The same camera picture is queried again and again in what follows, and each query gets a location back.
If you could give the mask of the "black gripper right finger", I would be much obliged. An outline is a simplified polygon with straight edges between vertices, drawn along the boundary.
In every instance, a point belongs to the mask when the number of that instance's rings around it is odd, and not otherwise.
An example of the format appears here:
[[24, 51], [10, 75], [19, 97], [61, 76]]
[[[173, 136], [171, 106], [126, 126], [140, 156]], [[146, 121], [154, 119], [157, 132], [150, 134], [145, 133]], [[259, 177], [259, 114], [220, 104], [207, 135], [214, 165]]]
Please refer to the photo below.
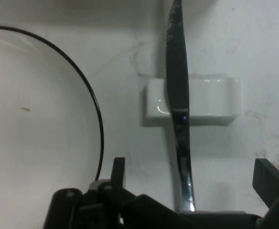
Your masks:
[[255, 160], [252, 186], [268, 212], [258, 221], [258, 229], [279, 229], [279, 170], [266, 158]]

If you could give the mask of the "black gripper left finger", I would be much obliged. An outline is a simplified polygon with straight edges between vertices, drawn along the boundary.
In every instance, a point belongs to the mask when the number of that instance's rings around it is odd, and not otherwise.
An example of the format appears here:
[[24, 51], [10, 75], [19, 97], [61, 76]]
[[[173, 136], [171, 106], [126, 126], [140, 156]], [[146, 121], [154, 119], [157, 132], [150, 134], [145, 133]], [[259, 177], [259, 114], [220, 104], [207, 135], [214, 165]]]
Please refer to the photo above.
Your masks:
[[176, 213], [147, 195], [123, 188], [125, 158], [116, 157], [111, 177], [86, 193], [66, 188], [54, 193], [45, 229], [174, 229]]

